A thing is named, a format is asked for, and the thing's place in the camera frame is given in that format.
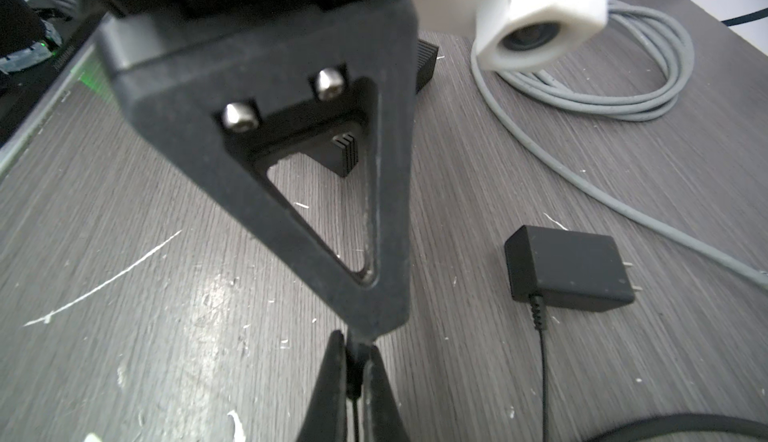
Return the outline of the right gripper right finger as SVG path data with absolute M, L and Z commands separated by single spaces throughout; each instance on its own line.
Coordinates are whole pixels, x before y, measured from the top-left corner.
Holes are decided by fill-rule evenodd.
M 381 353 L 376 346 L 362 372 L 362 432 L 364 441 L 409 442 Z

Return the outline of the small black adapter with cable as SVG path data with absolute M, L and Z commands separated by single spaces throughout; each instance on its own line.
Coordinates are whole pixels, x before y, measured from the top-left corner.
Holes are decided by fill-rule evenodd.
M 530 307 L 541 356 L 542 439 L 550 436 L 547 309 L 606 312 L 635 301 L 609 235 L 524 225 L 503 246 L 512 299 Z

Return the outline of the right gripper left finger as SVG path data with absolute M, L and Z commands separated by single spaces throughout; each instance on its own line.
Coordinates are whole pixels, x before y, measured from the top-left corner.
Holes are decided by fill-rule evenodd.
M 347 356 L 344 335 L 333 331 L 328 339 L 298 442 L 347 440 Z

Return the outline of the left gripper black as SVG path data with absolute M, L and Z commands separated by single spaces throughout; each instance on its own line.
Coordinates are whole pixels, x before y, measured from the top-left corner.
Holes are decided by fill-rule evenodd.
M 409 317 L 418 21 L 411 0 L 96 0 L 126 120 L 358 336 Z M 287 198 L 280 166 L 353 137 L 367 185 L 351 269 Z

